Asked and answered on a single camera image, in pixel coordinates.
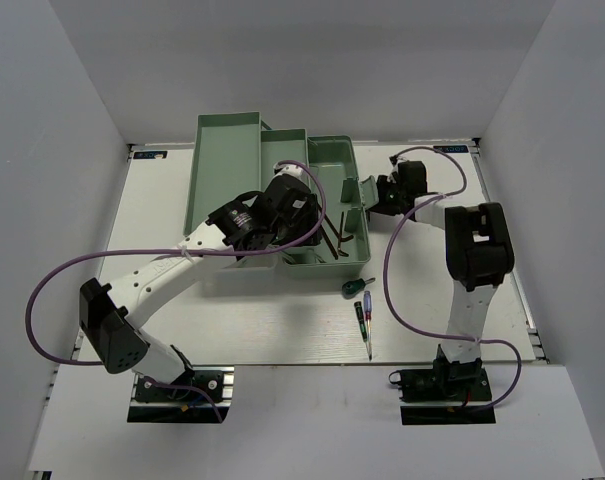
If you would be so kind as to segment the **dark hex key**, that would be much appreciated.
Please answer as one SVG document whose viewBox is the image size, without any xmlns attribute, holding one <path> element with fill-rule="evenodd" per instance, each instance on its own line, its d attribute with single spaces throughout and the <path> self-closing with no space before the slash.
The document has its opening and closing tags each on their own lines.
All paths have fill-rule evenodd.
<svg viewBox="0 0 605 480">
<path fill-rule="evenodd" d="M 343 211 L 340 217 L 338 232 L 338 255 L 347 258 L 351 254 L 351 242 L 355 246 L 364 238 L 363 215 L 358 210 Z"/>
<path fill-rule="evenodd" d="M 326 242 L 329 251 L 331 252 L 331 255 L 335 259 L 349 257 L 350 254 L 343 249 L 343 245 L 350 242 L 353 239 L 353 236 L 346 235 L 344 233 L 345 215 L 341 214 L 339 227 L 335 226 L 334 222 L 330 219 L 329 216 L 325 217 L 324 222 L 328 225 L 329 230 L 335 237 L 335 239 L 332 240 L 329 234 L 324 230 L 324 228 L 321 228 L 322 238 Z"/>
</svg>

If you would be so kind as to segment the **green toolbox with clear lid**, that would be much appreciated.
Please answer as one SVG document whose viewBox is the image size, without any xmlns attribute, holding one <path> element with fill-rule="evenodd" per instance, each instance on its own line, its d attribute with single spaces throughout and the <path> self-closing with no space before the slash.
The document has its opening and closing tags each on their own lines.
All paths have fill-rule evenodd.
<svg viewBox="0 0 605 480">
<path fill-rule="evenodd" d="M 185 234 L 213 219 L 238 250 L 299 240 L 279 255 L 287 275 L 348 278 L 371 258 L 367 211 L 377 202 L 346 135 L 273 130 L 258 112 L 198 118 Z"/>
</svg>

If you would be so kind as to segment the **stubby green screwdriver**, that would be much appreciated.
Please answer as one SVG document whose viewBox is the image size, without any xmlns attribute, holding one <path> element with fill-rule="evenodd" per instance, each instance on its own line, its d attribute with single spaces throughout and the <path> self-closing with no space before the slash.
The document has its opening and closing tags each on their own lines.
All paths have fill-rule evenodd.
<svg viewBox="0 0 605 480">
<path fill-rule="evenodd" d="M 360 292 L 364 291 L 368 285 L 373 283 L 375 278 L 358 278 L 355 280 L 346 281 L 341 287 L 341 293 L 345 298 L 353 298 Z"/>
</svg>

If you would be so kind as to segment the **black green precision screwdriver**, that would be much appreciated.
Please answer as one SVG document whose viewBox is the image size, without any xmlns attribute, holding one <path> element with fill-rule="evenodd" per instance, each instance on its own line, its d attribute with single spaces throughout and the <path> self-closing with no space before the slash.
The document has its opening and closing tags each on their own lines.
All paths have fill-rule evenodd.
<svg viewBox="0 0 605 480">
<path fill-rule="evenodd" d="M 365 317 L 364 317 L 363 301 L 356 301 L 354 303 L 354 309 L 355 309 L 356 319 L 358 321 L 358 325 L 359 325 L 359 329 L 360 329 L 360 334 L 361 334 L 363 342 L 366 345 L 368 359 L 372 360 L 372 356 L 373 356 L 372 341 L 371 341 L 371 345 L 368 345 L 368 335 L 367 335 L 367 327 L 366 327 Z"/>
</svg>

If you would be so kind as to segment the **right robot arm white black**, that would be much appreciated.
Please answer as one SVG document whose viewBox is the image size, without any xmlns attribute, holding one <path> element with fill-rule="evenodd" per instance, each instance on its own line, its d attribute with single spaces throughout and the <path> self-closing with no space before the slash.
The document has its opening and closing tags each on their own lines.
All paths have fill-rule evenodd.
<svg viewBox="0 0 605 480">
<path fill-rule="evenodd" d="M 480 374 L 479 340 L 488 307 L 515 263 L 503 208 L 497 202 L 462 206 L 430 193 L 426 166 L 420 161 L 395 162 L 392 173 L 380 175 L 376 186 L 375 213 L 403 214 L 444 232 L 453 300 L 434 361 L 433 384 L 441 396 L 457 398 Z"/>
</svg>

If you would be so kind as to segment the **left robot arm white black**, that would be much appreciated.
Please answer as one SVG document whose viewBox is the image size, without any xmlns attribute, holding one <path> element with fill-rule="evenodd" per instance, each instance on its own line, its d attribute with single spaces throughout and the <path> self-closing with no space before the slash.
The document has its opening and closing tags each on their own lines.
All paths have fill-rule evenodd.
<svg viewBox="0 0 605 480">
<path fill-rule="evenodd" d="M 132 273 L 102 284 L 92 278 L 79 291 L 81 330 L 110 374 L 128 370 L 149 377 L 170 398 L 193 387 L 186 357 L 144 330 L 166 303 L 209 275 L 248 256 L 304 242 L 318 222 L 318 202 L 297 165 L 280 166 L 266 189 L 245 193 L 208 215 L 179 244 Z"/>
</svg>

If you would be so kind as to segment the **right blue table label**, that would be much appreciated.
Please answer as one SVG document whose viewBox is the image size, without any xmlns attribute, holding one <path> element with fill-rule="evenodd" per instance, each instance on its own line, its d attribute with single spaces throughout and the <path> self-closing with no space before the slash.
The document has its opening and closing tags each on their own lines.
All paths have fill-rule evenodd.
<svg viewBox="0 0 605 480">
<path fill-rule="evenodd" d="M 469 152 L 467 145 L 434 145 L 433 148 L 449 155 L 464 154 Z"/>
</svg>

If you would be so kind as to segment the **blue table label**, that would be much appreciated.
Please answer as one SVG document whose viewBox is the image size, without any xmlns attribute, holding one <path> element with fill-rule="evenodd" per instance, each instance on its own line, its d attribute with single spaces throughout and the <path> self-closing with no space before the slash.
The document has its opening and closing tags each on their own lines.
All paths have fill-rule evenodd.
<svg viewBox="0 0 605 480">
<path fill-rule="evenodd" d="M 469 152 L 467 145 L 434 145 L 433 148 L 449 155 L 464 154 Z"/>
<path fill-rule="evenodd" d="M 167 156 L 168 152 L 166 150 L 136 151 L 133 153 L 134 160 L 165 159 Z"/>
</svg>

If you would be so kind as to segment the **left blue table label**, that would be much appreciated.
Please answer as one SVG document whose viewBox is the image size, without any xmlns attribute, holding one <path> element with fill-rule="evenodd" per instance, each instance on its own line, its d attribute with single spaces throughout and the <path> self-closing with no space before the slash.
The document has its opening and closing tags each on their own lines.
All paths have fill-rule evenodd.
<svg viewBox="0 0 605 480">
<path fill-rule="evenodd" d="M 168 152 L 166 150 L 136 151 L 133 153 L 134 160 L 165 159 L 167 156 Z"/>
</svg>

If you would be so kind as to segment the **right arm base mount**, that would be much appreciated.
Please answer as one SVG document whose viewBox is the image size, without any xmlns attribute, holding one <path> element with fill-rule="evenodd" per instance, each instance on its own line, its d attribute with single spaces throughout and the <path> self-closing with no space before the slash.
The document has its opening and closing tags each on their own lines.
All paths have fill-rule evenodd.
<svg viewBox="0 0 605 480">
<path fill-rule="evenodd" d="M 439 381 L 434 368 L 401 369 L 388 376 L 398 389 L 403 426 L 492 425 L 496 423 L 488 375 Z"/>
</svg>

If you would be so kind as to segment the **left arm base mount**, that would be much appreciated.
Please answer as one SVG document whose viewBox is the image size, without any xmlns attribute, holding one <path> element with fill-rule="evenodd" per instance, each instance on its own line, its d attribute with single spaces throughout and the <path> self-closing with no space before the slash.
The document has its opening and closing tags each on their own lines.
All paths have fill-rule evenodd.
<svg viewBox="0 0 605 480">
<path fill-rule="evenodd" d="M 159 387 L 137 375 L 128 407 L 132 424 L 219 424 L 229 412 L 235 369 L 200 367 L 177 380 L 177 387 Z"/>
</svg>

